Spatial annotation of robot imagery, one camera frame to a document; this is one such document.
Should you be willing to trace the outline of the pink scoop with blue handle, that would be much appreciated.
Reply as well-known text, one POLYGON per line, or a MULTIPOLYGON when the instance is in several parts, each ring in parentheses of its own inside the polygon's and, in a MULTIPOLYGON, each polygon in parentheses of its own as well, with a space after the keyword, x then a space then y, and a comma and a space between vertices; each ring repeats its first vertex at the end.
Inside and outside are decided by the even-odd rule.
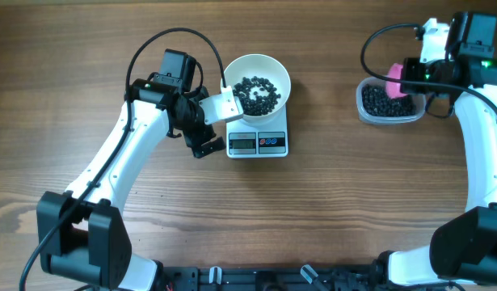
MULTIPOLYGON (((402 74, 403 65, 398 63, 394 63, 386 75, 387 78, 400 79, 402 74)), ((385 92, 390 99, 399 99, 406 97, 405 93, 401 92, 401 83, 400 82, 385 82, 385 92)))

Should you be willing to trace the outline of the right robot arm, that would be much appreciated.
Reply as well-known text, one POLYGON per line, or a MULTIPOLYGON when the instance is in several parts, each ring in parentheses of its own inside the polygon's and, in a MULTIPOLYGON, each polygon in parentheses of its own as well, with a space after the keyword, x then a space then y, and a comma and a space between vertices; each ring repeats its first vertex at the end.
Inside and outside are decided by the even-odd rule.
POLYGON ((439 227, 430 243, 387 251, 375 263, 375 285, 396 289, 497 285, 497 18, 457 12, 450 23, 415 24, 423 44, 398 74, 385 76, 393 97, 445 95, 465 143, 465 212, 439 227))

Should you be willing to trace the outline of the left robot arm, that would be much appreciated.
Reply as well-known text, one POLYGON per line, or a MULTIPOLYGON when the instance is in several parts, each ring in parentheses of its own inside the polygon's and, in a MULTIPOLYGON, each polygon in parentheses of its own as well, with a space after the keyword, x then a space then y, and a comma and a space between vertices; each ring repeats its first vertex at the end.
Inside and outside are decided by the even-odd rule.
POLYGON ((126 83, 112 132, 89 166, 62 194, 46 192, 36 206, 44 272, 105 290, 163 290, 163 265, 133 253, 124 225, 128 195, 157 144, 174 131, 195 158, 223 150, 213 124, 242 115, 231 86, 218 95, 192 88, 197 61, 167 50, 161 69, 126 83))

